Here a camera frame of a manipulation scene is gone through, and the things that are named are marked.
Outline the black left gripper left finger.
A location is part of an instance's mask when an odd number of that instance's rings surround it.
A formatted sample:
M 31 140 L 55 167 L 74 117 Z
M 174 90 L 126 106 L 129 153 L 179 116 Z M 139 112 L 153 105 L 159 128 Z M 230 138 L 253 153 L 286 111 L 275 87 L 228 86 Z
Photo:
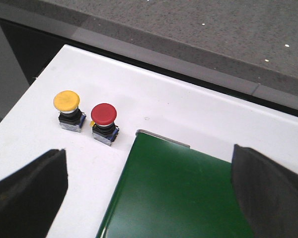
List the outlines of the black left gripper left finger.
M 52 149 L 0 181 L 0 238 L 44 238 L 68 189 L 66 152 Z

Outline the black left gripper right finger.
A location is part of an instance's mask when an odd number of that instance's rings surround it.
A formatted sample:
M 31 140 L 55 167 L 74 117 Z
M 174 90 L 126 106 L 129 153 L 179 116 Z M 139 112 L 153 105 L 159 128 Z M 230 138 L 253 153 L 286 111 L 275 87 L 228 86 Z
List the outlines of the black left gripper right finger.
M 231 183 L 256 238 L 298 238 L 298 174 L 235 145 Z

